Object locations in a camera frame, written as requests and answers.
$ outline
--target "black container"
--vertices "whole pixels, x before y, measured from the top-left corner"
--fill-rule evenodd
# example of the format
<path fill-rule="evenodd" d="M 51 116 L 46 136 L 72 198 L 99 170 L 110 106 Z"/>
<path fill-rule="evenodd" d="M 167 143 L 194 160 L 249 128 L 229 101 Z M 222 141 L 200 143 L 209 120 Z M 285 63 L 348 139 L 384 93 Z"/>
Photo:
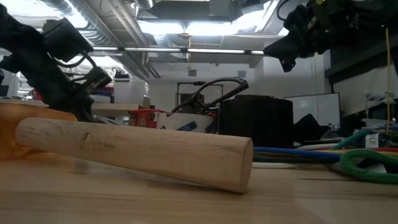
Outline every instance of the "black container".
<path fill-rule="evenodd" d="M 293 147 L 293 103 L 237 96 L 220 104 L 219 134 L 252 138 L 256 147 Z"/>

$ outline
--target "label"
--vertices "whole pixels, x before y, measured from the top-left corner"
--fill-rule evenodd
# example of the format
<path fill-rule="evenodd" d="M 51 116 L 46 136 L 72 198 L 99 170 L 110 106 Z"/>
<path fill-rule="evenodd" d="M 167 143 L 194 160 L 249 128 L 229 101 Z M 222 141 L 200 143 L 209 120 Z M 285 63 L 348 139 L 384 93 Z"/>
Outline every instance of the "label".
<path fill-rule="evenodd" d="M 367 149 L 379 147 L 379 134 L 368 134 L 365 139 L 365 147 Z"/>

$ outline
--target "wooden dowel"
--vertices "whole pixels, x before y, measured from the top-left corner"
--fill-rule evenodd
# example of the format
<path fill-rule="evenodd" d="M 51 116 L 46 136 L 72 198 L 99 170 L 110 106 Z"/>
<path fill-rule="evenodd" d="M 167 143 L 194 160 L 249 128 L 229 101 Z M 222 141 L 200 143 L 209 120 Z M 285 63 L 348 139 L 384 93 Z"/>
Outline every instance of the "wooden dowel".
<path fill-rule="evenodd" d="M 249 138 L 107 124 L 23 119 L 18 144 L 72 157 L 244 193 Z"/>

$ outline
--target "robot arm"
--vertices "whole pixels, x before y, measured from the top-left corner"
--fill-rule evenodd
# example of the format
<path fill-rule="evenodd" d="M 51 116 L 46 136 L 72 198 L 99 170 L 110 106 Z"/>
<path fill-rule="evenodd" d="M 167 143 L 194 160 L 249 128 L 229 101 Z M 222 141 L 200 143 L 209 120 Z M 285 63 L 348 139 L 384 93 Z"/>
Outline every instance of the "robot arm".
<path fill-rule="evenodd" d="M 284 71 L 289 72 L 297 57 L 354 45 L 363 35 L 393 26 L 397 18 L 396 0 L 326 0 L 321 4 L 310 0 L 287 16 L 284 27 L 289 34 L 266 47 L 264 54 L 278 58 Z"/>
<path fill-rule="evenodd" d="M 12 53 L 0 62 L 0 68 L 24 74 L 51 109 L 71 112 L 79 121 L 91 121 L 93 100 L 88 93 L 107 85 L 111 78 L 87 55 L 93 48 L 69 21 L 51 21 L 40 33 L 16 21 L 0 4 L 0 29 L 0 47 Z M 58 60 L 67 62 L 78 54 L 93 64 L 83 84 L 69 80 L 58 67 L 67 66 Z"/>

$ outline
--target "teal rope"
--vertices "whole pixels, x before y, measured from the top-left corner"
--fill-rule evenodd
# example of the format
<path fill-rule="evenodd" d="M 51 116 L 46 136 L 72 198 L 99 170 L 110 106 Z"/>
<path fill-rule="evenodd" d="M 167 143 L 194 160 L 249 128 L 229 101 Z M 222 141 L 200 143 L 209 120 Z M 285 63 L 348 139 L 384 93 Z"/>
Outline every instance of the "teal rope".
<path fill-rule="evenodd" d="M 365 136 L 367 136 L 368 134 L 374 134 L 374 131 L 372 130 L 363 130 L 360 131 L 356 134 L 354 134 L 353 136 L 349 137 L 348 139 L 345 139 L 344 141 L 342 141 L 341 143 L 337 144 L 335 147 L 333 147 L 332 149 L 343 149 L 344 147 L 346 147 L 347 145 L 351 144 L 352 142 L 355 142 Z"/>
<path fill-rule="evenodd" d="M 386 164 L 398 166 L 397 158 L 369 149 L 358 149 L 344 153 L 340 159 L 340 164 L 345 174 L 355 178 L 378 184 L 398 184 L 398 174 L 382 174 L 361 169 L 353 164 L 353 159 L 355 158 L 375 159 Z"/>

